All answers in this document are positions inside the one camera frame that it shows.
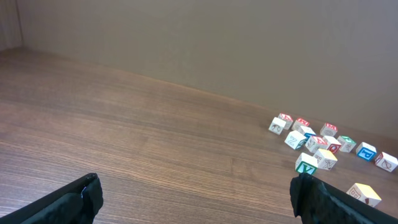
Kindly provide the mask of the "white block animal picture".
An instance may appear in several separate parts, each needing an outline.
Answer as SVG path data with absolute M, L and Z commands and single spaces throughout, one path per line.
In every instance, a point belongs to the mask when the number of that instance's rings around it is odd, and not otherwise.
M 269 126 L 269 131 L 277 135 L 280 135 L 281 132 L 284 130 L 285 125 L 286 122 L 283 119 L 274 117 L 274 119 L 271 122 L 271 125 Z

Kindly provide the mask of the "white block red Q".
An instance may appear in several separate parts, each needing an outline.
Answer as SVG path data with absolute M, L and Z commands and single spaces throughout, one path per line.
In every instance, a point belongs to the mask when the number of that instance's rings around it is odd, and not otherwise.
M 323 136 L 323 140 L 327 144 L 326 150 L 332 152 L 333 154 L 339 151 L 341 143 L 333 136 Z

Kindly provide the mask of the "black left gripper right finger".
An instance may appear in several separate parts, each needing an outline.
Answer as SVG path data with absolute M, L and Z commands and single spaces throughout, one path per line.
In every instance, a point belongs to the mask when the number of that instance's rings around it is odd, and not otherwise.
M 397 218 L 308 173 L 290 181 L 290 201 L 303 224 L 397 224 Z

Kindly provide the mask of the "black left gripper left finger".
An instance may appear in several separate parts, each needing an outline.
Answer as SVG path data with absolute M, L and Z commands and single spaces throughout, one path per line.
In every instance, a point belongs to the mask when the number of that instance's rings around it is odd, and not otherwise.
M 102 206 L 100 179 L 89 173 L 1 217 L 1 224 L 92 224 Z

